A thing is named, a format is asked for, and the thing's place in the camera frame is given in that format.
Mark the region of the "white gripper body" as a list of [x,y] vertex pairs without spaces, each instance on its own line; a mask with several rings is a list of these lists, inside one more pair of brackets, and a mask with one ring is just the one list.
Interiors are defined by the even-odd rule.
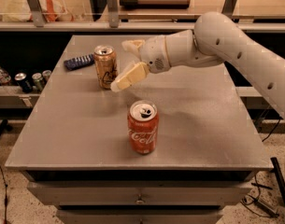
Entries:
[[141,61],[146,63],[153,74],[168,71],[171,66],[166,51],[165,36],[158,35],[145,41],[139,49]]

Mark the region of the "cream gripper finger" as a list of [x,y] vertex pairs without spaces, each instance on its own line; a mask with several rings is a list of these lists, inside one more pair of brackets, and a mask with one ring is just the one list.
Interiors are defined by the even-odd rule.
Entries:
[[121,43],[122,48],[130,52],[134,55],[139,55],[139,49],[144,45],[145,41],[143,39],[137,39],[137,40],[125,40]]
[[150,70],[146,63],[130,63],[111,83],[110,88],[114,92],[125,90],[137,82],[145,79]]

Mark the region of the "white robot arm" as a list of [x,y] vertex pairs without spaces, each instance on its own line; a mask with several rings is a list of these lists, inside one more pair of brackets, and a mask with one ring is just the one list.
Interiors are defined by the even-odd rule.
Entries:
[[285,120],[285,59],[249,38],[223,14],[208,12],[191,30],[125,40],[121,45],[138,62],[116,77],[110,85],[114,92],[176,66],[203,68],[228,62]]

